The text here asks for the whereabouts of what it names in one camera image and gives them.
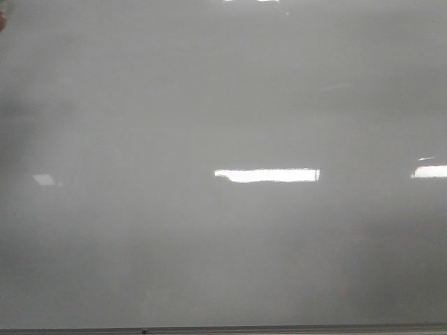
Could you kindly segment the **white whiteboard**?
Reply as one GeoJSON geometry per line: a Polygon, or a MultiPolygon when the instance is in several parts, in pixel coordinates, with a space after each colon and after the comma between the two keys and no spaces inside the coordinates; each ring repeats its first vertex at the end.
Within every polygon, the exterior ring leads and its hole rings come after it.
{"type": "Polygon", "coordinates": [[[2,1],[1,326],[446,321],[445,1],[2,1]]]}

